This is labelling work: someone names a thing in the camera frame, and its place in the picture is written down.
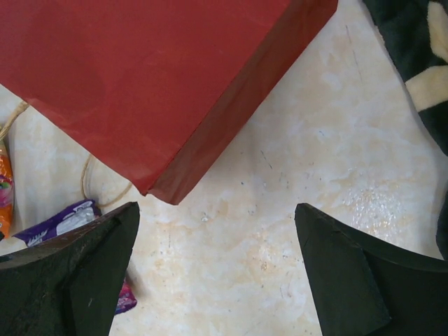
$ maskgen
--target red box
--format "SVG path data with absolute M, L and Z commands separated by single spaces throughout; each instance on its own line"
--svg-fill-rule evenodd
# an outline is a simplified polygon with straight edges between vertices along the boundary
M 179 203 L 337 0 L 3 0 L 0 82 Z

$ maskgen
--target orange package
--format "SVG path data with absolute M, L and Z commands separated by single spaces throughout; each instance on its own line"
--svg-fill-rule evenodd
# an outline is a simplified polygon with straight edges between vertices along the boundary
M 9 237 L 13 223 L 14 182 L 5 143 L 0 141 L 0 232 Z

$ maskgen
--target green blanket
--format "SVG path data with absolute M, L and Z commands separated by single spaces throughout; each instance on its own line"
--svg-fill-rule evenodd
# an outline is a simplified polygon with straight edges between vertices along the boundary
M 448 155 L 448 0 L 364 0 L 430 135 Z M 436 242 L 448 260 L 448 195 Z

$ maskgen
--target white marble table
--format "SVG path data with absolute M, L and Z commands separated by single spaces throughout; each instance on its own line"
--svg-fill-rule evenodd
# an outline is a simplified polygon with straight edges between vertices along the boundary
M 0 121 L 19 102 L 0 91 Z M 10 133 L 15 231 L 81 198 L 87 152 L 36 111 Z M 139 303 L 112 336 L 321 335 L 293 212 L 308 202 L 388 242 L 439 258 L 448 160 L 417 114 L 358 0 L 294 63 L 199 185 L 174 207 L 133 189 L 141 224 L 129 273 Z M 127 184 L 100 163 L 90 190 Z M 0 252 L 21 249 L 19 241 Z

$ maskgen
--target rope handle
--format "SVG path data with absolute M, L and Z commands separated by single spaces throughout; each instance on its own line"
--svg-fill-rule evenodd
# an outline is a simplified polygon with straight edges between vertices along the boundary
M 29 108 L 29 104 L 27 102 L 25 102 L 25 101 L 21 101 L 17 105 L 17 107 L 14 109 L 14 111 L 9 116 L 9 118 L 6 121 L 5 125 L 0 129 L 0 141 L 3 140 L 6 137 L 6 135 L 9 132 L 9 130 L 11 129 L 11 126 L 13 126 L 13 123 L 18 118 L 18 116 L 20 116 L 22 113 L 24 113 L 28 108 Z M 93 158 L 93 155 L 89 154 L 89 157 L 85 161 L 83 172 L 81 173 L 80 184 L 81 184 L 81 192 L 82 192 L 84 198 L 89 198 L 86 195 L 86 193 L 85 193 L 84 185 L 85 185 L 85 173 L 87 171 L 89 162 L 91 161 L 92 158 Z M 115 197 L 114 199 L 112 199 L 111 201 L 109 201 L 107 203 L 97 204 L 97 207 L 99 207 L 99 208 L 109 207 L 110 205 L 120 201 L 127 194 L 127 192 L 131 189 L 131 187 L 132 187 L 132 183 L 129 182 L 127 187 L 120 194 L 118 194 L 117 197 Z

